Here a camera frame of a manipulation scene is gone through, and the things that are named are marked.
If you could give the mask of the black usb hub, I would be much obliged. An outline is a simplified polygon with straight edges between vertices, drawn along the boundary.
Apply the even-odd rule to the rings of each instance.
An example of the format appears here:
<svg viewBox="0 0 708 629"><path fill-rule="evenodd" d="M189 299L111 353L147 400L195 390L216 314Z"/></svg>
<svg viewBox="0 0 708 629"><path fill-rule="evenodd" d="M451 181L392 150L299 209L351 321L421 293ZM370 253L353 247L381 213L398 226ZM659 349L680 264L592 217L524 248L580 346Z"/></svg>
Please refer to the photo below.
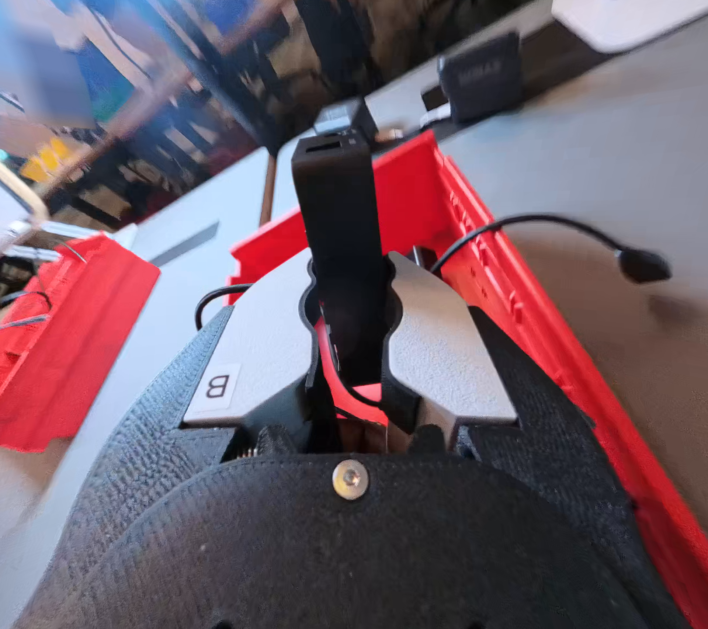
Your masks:
<svg viewBox="0 0 708 629"><path fill-rule="evenodd" d="M354 134L302 138L291 170L340 378L379 383L390 268L369 146Z"/></svg>

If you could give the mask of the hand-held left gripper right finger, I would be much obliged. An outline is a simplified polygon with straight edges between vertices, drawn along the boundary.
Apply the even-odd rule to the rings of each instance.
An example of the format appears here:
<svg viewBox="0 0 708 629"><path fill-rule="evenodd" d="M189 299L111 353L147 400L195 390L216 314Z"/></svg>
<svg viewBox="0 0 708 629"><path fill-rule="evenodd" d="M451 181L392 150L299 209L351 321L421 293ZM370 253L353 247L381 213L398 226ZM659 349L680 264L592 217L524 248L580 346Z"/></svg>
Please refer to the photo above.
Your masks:
<svg viewBox="0 0 708 629"><path fill-rule="evenodd" d="M468 424L513 426L518 413L470 308L450 285L398 252L387 255L390 328L380 404L401 440L435 425L447 448Z"/></svg>

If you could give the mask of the red plastic bin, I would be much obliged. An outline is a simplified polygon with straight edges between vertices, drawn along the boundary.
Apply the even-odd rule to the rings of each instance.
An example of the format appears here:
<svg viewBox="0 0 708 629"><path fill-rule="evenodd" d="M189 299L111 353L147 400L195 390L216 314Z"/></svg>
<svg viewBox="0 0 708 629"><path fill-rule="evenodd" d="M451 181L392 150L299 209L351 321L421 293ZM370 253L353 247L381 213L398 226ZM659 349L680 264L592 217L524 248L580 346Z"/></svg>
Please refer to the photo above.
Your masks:
<svg viewBox="0 0 708 629"><path fill-rule="evenodd" d="M426 134L373 161L383 254L490 226ZM236 248L264 277L310 249L301 211ZM238 521L228 617L240 628L706 628L707 541L505 235L473 237L447 280L470 308L518 413L389 427L379 383L339 375L318 297L299 454L243 464L264 501Z"/></svg>
<svg viewBox="0 0 708 629"><path fill-rule="evenodd" d="M1 321L1 447L75 437L161 271L108 235L61 244Z"/></svg>

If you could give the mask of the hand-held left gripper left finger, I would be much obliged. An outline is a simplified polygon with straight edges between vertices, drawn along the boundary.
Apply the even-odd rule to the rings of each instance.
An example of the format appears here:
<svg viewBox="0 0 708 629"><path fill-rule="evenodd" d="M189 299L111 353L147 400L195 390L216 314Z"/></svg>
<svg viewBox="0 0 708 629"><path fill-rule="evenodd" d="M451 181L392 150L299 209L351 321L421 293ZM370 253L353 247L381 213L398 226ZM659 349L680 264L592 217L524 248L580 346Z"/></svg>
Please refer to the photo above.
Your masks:
<svg viewBox="0 0 708 629"><path fill-rule="evenodd" d="M302 299L312 287L311 258L310 249L301 250L235 302L186 409L185 427L305 429L314 334Z"/></svg>

